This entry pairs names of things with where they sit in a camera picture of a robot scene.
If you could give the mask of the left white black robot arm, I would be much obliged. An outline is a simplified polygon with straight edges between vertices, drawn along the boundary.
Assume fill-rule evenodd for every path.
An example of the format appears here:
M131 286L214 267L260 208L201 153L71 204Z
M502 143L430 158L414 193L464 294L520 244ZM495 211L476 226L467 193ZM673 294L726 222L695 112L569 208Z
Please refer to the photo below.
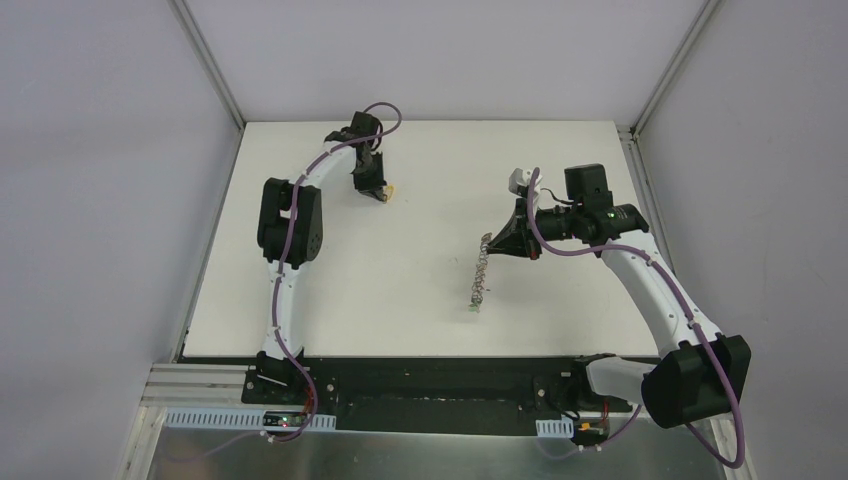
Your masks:
M355 192L381 203L390 198L379 151L385 131L373 109L355 112L348 126L331 132L318 158L295 178L269 178L263 185L257 244L268 262L270 307L256 371L281 404L293 404L310 391L303 371L294 364L303 349L295 293L323 243L321 184L344 167Z

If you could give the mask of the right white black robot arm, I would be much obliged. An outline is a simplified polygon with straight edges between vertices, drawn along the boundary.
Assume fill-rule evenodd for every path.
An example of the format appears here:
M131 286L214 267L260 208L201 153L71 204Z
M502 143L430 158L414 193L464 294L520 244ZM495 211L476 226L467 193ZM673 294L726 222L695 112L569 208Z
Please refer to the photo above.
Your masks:
M487 251L536 260L592 254L624 286L648 326L655 365L599 354L582 362L567 384L583 410L615 397L645 408L662 428L730 413L739 420L751 349L727 336L696 306L662 258L647 220L632 204L617 205L600 164L564 171L567 199L542 208L538 170L515 169L508 181L513 213Z

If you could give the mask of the metal disc with key rings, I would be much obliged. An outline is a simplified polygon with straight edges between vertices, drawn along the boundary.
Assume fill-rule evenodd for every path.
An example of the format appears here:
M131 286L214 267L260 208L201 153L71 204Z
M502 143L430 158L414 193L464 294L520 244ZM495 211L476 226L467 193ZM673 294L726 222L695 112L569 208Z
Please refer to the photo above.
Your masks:
M480 307L484 300L485 278L489 259L489 244L493 238L491 232L485 233L480 239L479 252L475 264L474 278L471 288L470 303L479 303Z

